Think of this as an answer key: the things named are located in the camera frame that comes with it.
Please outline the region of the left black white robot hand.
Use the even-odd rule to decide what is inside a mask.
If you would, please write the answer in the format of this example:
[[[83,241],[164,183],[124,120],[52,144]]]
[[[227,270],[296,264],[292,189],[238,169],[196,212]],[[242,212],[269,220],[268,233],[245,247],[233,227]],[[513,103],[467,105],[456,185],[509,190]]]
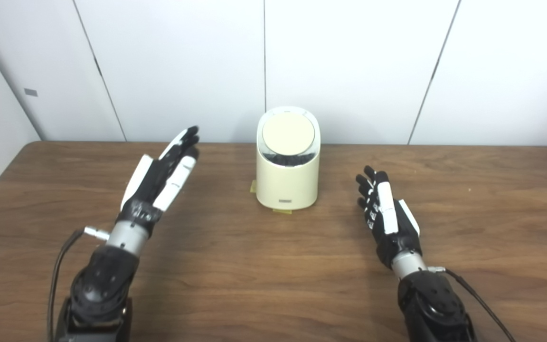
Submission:
[[[124,191],[120,221],[137,224],[152,235],[154,226],[180,194],[199,158],[199,127],[190,126],[158,158],[144,154]]]

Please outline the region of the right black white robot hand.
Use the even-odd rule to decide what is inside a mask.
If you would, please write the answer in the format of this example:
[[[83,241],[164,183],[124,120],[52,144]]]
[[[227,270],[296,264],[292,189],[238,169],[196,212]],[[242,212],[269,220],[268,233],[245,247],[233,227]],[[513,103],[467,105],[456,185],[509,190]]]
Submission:
[[[394,197],[388,174],[365,165],[356,182],[361,195],[357,203],[376,242],[380,262],[391,269],[402,253],[423,255],[419,225],[406,202]]]

